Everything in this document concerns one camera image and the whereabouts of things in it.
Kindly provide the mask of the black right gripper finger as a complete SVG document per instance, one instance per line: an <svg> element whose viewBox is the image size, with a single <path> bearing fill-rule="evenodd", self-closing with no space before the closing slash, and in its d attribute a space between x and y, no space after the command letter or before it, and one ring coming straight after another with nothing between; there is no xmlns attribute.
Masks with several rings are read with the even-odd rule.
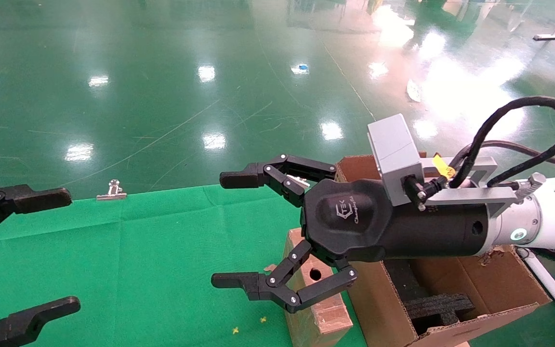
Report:
<svg viewBox="0 0 555 347"><path fill-rule="evenodd" d="M302 240L268 275L218 273L212 275L211 284L215 288L240 288L250 301L273 301L293 314L343 292L357 279L357 271L346 260L338 260L334 262L337 273L298 291L290 289L288 281L314 252L313 245Z"/></svg>
<svg viewBox="0 0 555 347"><path fill-rule="evenodd" d="M249 163L242 171L221 172L219 182L225 189L267 186L291 205L302 207L306 186L295 178L318 183L335 179L336 171L334 164L282 154L269 161Z"/></svg>

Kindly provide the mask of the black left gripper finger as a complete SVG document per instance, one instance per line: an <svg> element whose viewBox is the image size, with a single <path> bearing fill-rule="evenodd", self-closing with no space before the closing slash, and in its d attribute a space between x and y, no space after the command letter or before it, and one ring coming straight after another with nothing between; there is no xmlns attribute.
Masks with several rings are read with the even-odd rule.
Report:
<svg viewBox="0 0 555 347"><path fill-rule="evenodd" d="M31 214L72 204L64 187L35 191L28 185L0 187L0 224L12 214Z"/></svg>
<svg viewBox="0 0 555 347"><path fill-rule="evenodd" d="M79 312L80 307L77 297L68 296L10 314L0 319L0 347L33 343L46 323Z"/></svg>

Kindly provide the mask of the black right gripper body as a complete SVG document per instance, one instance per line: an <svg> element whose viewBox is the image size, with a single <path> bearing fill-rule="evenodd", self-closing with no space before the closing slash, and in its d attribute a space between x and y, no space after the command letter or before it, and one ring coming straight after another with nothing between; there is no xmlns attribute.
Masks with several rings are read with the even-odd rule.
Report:
<svg viewBox="0 0 555 347"><path fill-rule="evenodd" d="M315 257L377 262L474 255L489 219L484 204L394 206L381 180L322 180L304 195L302 231Z"/></svg>

